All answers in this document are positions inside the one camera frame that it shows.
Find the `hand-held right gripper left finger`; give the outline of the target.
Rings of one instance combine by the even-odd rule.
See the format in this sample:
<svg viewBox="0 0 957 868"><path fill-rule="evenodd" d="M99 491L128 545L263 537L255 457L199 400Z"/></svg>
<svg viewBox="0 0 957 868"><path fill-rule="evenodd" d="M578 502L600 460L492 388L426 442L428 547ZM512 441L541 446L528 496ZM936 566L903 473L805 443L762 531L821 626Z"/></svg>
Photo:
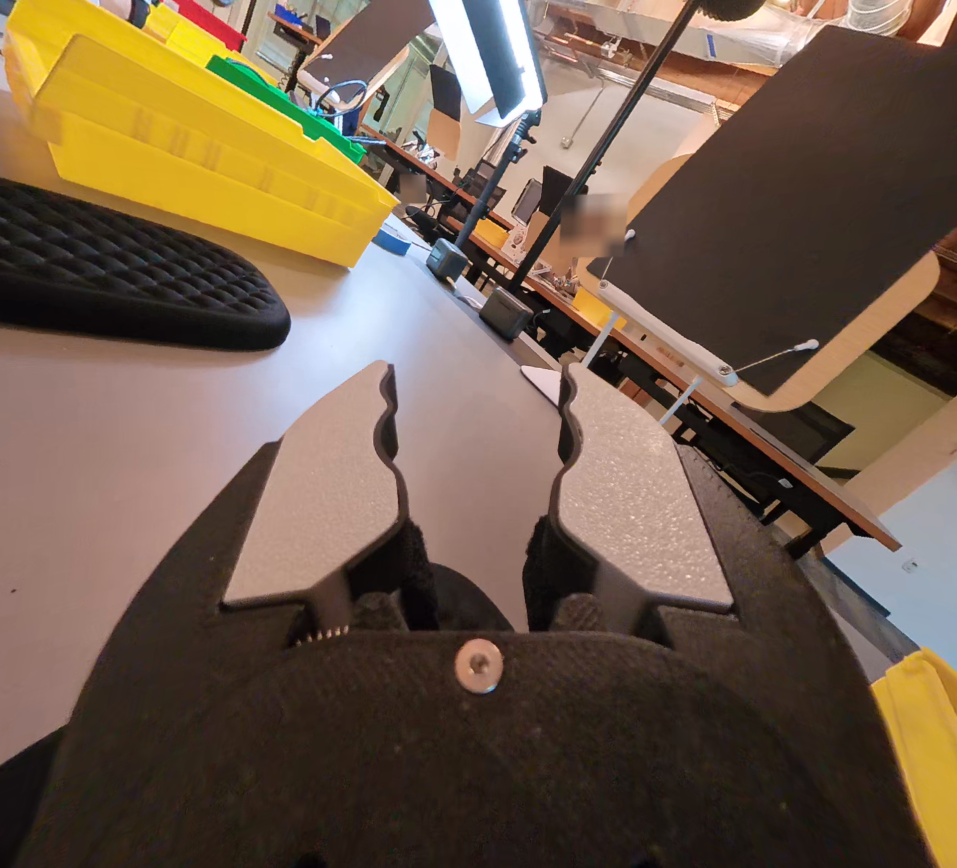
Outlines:
<svg viewBox="0 0 957 868"><path fill-rule="evenodd" d="M231 610L301 603L322 630L351 621L355 569L408 519L394 464L397 391L378 360L287 429L223 596Z"/></svg>

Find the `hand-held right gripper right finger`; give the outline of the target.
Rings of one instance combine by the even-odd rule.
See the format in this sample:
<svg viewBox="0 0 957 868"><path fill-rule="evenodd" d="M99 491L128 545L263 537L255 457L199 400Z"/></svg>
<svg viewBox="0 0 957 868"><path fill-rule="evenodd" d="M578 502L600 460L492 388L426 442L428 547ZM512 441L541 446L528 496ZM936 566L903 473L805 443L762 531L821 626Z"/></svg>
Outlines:
<svg viewBox="0 0 957 868"><path fill-rule="evenodd" d="M547 579L588 593L608 629L635 635L662 605L731 613L731 589L672 437L580 363L560 379Z"/></svg>

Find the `small black box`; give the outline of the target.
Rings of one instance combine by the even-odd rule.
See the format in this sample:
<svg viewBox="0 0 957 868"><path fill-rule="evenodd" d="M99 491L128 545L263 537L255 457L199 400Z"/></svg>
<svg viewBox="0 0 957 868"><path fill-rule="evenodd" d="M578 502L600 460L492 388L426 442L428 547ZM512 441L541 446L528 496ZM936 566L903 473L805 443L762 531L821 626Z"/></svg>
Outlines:
<svg viewBox="0 0 957 868"><path fill-rule="evenodd" d="M534 311L506 288L496 287L478 312L479 319L511 343L534 319Z"/></svg>
<svg viewBox="0 0 957 868"><path fill-rule="evenodd" d="M470 265L470 260L453 242L438 239L426 257L426 268L440 281L453 284Z"/></svg>

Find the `black mesh cushion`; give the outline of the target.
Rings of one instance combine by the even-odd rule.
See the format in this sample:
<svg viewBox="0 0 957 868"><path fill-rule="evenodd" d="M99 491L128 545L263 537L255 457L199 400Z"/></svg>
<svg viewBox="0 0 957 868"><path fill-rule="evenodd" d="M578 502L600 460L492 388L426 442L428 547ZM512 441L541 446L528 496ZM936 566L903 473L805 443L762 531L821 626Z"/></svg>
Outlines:
<svg viewBox="0 0 957 868"><path fill-rule="evenodd" d="M252 352L281 346L291 316L257 266L228 248L4 178L1 323Z"/></svg>

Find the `black board with wooden rim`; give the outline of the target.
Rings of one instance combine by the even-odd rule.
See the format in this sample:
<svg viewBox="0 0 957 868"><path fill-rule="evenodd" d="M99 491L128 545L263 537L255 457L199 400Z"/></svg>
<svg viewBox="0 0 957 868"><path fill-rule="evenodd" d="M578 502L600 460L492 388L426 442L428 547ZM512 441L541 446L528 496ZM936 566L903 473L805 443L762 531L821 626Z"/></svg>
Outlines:
<svg viewBox="0 0 957 868"><path fill-rule="evenodd" d="M650 181L586 267L734 367L755 411L816 396L930 295L955 231L955 42L822 30Z"/></svg>
<svg viewBox="0 0 957 868"><path fill-rule="evenodd" d="M338 27L297 72L314 94L348 92L349 81L373 91L415 37L435 22L429 0L374 0Z"/></svg>

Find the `black led panel stand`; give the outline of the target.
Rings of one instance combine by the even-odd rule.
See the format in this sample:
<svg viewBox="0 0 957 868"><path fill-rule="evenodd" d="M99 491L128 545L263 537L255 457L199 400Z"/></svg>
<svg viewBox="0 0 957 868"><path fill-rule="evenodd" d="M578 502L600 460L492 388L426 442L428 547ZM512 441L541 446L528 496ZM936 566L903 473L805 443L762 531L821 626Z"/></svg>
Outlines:
<svg viewBox="0 0 957 868"><path fill-rule="evenodd" d="M486 180L476 204L472 206L468 218L456 237L455 247L458 250L462 249L465 241L469 240L472 231L477 228L479 222L487 216L491 209L489 204L493 192L495 192L507 169L512 164L518 162L521 157L527 153L526 144L531 145L535 143L535 138L531 132L541 123L541 120L542 109L527 111L521 116L491 176Z"/></svg>

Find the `green plastic bin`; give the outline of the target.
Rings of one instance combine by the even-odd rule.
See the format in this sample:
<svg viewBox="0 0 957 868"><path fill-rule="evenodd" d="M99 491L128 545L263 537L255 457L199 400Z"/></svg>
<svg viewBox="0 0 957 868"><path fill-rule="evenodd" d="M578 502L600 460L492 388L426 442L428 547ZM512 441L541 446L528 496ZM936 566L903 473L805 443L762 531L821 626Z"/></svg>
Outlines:
<svg viewBox="0 0 957 868"><path fill-rule="evenodd" d="M269 84L256 69L240 61L215 55L209 58L206 68L260 103L294 121L309 139L328 143L357 165L365 156L365 148L360 143L344 136L328 120L294 103L285 91Z"/></svg>

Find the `black light stand pole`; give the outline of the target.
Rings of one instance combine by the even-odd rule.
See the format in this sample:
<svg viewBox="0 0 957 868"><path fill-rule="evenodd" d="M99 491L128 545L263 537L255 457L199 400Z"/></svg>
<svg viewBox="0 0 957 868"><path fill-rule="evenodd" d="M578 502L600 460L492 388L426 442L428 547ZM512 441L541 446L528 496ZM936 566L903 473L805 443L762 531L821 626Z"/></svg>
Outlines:
<svg viewBox="0 0 957 868"><path fill-rule="evenodd" d="M703 0L685 1L671 27L668 29L656 49L654 49L651 58L646 62L644 68L639 73L638 78L632 85L626 99L616 111L615 116L606 127L596 145L590 151L576 177L569 184L567 192L563 195L559 204L545 222L544 228L540 232L537 240L535 240L530 249L527 251L514 276L510 279L509 284L504 288L505 292L509 293L511 296L517 297L519 295L520 288L526 277L534 267L535 262L543 253L544 247L557 231L564 208L576 195L581 192L582 188L592 177L594 171L600 166L603 157L605 156L611 144L614 142L616 135L624 127L625 122L635 110L639 100L646 93L666 57L674 48L678 38L685 30L694 14L699 10L702 1Z"/></svg>

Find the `red plastic bin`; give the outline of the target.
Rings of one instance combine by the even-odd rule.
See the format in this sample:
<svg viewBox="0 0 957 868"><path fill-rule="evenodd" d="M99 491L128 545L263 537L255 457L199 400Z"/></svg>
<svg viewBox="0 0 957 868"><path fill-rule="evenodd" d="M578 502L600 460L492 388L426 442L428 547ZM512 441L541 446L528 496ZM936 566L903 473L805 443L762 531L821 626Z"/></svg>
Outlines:
<svg viewBox="0 0 957 868"><path fill-rule="evenodd" d="M239 53L246 42L246 37L221 18L210 12L196 0L159 0L170 10L179 13L186 20L217 38L225 47Z"/></svg>

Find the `led light panel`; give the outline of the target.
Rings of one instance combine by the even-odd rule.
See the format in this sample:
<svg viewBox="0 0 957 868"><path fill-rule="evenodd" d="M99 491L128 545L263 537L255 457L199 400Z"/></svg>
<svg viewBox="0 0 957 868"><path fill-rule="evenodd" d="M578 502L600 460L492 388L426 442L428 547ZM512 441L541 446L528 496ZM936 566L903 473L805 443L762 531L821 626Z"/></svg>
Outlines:
<svg viewBox="0 0 957 868"><path fill-rule="evenodd" d="M540 111L547 93L524 0L428 0L476 120L496 129Z"/></svg>

